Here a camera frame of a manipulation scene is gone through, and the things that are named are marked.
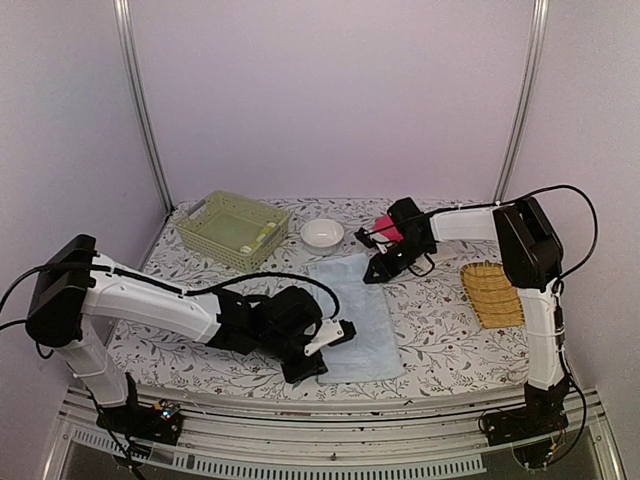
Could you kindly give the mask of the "light blue towel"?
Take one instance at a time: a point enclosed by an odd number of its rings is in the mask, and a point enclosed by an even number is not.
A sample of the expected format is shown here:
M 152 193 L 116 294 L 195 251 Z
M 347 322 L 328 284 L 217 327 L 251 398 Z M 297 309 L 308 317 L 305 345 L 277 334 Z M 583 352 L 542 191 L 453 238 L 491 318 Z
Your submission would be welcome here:
M 367 255 L 359 253 L 306 266 L 310 278 L 336 294 L 338 318 L 355 327 L 353 339 L 322 349 L 328 372 L 317 377 L 321 385 L 386 381 L 404 374 L 383 288 L 363 281 L 368 263 Z

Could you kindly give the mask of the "green crocodile pattern towel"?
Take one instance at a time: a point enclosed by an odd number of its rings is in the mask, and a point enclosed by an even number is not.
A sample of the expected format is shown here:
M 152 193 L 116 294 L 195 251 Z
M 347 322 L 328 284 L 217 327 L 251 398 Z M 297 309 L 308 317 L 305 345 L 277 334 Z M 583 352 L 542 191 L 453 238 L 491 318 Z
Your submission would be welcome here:
M 277 227 L 277 224 L 274 222 L 266 223 L 262 227 L 262 229 L 259 231 L 256 238 L 251 242 L 249 242 L 248 244 L 242 245 L 239 249 L 239 252 L 242 254 L 250 254 L 251 252 L 256 250 L 276 227 Z

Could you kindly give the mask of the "green plastic basket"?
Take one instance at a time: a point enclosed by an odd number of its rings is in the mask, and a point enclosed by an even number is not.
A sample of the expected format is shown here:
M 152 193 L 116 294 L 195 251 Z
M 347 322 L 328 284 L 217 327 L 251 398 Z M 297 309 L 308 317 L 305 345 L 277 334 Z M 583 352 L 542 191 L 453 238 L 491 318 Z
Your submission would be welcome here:
M 286 239 L 290 213 L 239 194 L 217 190 L 175 221 L 185 247 L 243 273 L 253 273 Z M 256 238 L 262 227 L 277 227 L 250 254 L 239 249 Z

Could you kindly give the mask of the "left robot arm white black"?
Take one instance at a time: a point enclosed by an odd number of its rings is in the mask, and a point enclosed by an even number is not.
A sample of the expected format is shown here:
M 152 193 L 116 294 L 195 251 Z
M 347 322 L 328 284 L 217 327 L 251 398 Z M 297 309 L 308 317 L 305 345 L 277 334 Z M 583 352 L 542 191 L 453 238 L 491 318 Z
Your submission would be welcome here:
M 91 320 L 109 317 L 180 334 L 210 348 L 276 358 L 287 383 L 327 372 L 325 347 L 352 340 L 354 325 L 326 316 L 306 290 L 243 296 L 230 283 L 189 290 L 131 270 L 99 254 L 95 238 L 78 235 L 37 269 L 26 332 L 60 353 L 97 403 L 128 434 L 148 426 L 133 381 L 116 366 Z

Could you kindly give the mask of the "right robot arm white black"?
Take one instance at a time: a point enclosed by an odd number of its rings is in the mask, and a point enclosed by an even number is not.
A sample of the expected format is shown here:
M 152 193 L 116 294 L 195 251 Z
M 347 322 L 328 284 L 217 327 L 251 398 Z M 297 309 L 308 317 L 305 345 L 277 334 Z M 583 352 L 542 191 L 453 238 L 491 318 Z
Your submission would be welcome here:
M 564 327 L 556 318 L 563 247 L 533 197 L 503 205 L 480 204 L 422 212 L 407 197 L 387 214 L 391 224 L 356 231 L 356 239 L 380 251 L 369 261 L 364 282 L 385 283 L 410 269 L 420 257 L 449 241 L 495 241 L 506 279 L 520 299 L 529 346 L 526 385 L 550 391 L 565 378 L 560 350 Z

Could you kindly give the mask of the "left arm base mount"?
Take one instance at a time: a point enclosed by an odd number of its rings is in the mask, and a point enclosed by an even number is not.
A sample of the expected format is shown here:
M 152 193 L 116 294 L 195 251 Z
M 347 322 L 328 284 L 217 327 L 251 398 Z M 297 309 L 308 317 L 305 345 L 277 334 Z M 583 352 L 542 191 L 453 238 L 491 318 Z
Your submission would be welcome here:
M 180 405 L 167 400 L 152 406 L 141 405 L 136 398 L 119 407 L 98 404 L 97 412 L 97 425 L 105 430 L 171 446 L 177 445 L 184 421 Z

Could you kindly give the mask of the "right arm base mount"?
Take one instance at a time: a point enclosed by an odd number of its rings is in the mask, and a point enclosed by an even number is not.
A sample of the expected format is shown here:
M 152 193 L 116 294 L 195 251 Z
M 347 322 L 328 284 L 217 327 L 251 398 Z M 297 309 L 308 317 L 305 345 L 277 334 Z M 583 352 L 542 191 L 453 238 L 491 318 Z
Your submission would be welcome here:
M 562 406 L 536 410 L 522 406 L 483 412 L 478 428 L 490 446 L 524 442 L 512 447 L 516 462 L 526 470 L 546 469 L 555 459 L 569 422 Z

